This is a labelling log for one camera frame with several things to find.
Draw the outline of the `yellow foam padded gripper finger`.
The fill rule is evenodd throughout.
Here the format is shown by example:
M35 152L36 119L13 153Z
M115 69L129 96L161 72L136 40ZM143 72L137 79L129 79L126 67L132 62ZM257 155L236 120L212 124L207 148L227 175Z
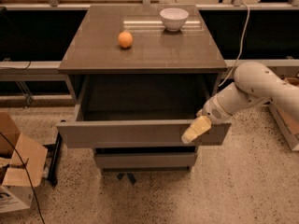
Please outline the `yellow foam padded gripper finger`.
M185 133L181 136L181 140L184 144L189 144L195 140L198 136L202 135L206 131L211 129L211 120L207 116L200 116L196 118Z

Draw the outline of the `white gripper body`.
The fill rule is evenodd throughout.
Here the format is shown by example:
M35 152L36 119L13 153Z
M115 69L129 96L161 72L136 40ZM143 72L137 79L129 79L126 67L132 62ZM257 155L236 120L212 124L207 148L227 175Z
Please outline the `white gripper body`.
M232 118L232 115L221 107L217 96L207 100L204 106L196 113L196 116L206 116L211 120L212 124L223 124Z

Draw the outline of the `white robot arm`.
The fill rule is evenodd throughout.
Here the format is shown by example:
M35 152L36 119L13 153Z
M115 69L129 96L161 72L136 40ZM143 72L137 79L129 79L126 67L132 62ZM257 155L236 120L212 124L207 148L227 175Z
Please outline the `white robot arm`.
M234 81L206 101L181 140L189 144L213 124L223 124L236 112L266 102L299 122L299 88L282 80L262 63L242 63L235 69Z

